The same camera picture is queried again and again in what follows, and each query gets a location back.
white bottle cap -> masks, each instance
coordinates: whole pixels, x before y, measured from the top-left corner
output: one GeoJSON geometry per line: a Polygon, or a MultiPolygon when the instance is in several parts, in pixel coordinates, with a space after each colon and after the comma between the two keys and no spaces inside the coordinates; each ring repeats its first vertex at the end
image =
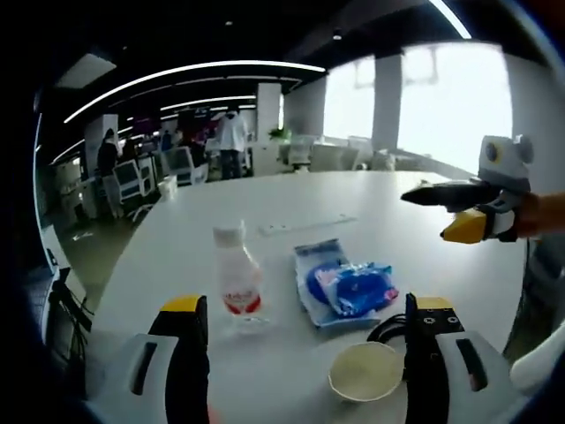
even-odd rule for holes
{"type": "Polygon", "coordinates": [[[218,247],[237,247],[244,244],[245,223],[243,219],[238,226],[217,226],[212,229],[214,242],[218,247]]]}

table surface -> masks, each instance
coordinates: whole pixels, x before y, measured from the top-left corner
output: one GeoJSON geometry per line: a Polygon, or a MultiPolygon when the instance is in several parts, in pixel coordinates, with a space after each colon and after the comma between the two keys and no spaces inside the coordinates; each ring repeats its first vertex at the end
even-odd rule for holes
{"type": "Polygon", "coordinates": [[[208,296],[208,399],[222,423],[264,423],[266,417],[270,424],[365,422],[359,411],[375,422],[404,423],[404,385],[354,416],[330,393],[333,359],[365,340],[367,331],[336,337],[312,326],[298,301],[292,249],[339,238],[352,261],[392,265],[400,297],[381,311],[383,319],[403,312],[407,292],[442,296],[466,329],[477,330],[501,352],[520,298],[524,243],[489,240],[467,246],[441,240],[440,231],[452,219],[444,208],[400,201],[422,178],[445,180],[426,172],[349,171],[180,188],[175,199],[154,206],[114,269],[88,344],[89,395],[100,387],[104,366],[122,343],[147,332],[168,299],[201,293],[208,296]],[[308,226],[340,214],[356,219],[308,226]],[[271,320],[268,331],[252,337],[229,330],[215,274],[212,227],[238,219],[245,220],[246,245],[264,271],[271,320]],[[290,230],[261,235],[258,228],[270,225],[290,230]]]}

plastic bottle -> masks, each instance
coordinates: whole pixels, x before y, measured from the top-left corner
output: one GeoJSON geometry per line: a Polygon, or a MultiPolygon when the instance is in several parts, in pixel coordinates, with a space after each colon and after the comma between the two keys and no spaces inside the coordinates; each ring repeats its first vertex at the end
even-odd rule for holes
{"type": "Polygon", "coordinates": [[[260,283],[262,272],[244,244],[245,224],[236,228],[214,227],[218,280],[224,305],[237,320],[248,324],[263,323],[260,283]]]}

pillar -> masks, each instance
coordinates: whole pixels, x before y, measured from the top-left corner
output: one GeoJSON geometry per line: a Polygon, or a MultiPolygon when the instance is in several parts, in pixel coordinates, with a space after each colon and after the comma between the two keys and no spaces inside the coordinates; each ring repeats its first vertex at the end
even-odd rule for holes
{"type": "Polygon", "coordinates": [[[400,55],[375,60],[373,150],[395,150],[403,89],[400,55]]]}
{"type": "Polygon", "coordinates": [[[267,143],[268,133],[279,125],[281,84],[260,83],[257,89],[257,141],[267,143]]]}

potted plant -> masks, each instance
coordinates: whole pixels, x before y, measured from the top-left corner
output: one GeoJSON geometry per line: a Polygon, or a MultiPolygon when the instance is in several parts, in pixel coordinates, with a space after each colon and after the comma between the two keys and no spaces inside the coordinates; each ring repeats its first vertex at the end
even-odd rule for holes
{"type": "Polygon", "coordinates": [[[273,128],[268,132],[271,140],[282,142],[290,140],[291,132],[288,128],[273,128]]]}

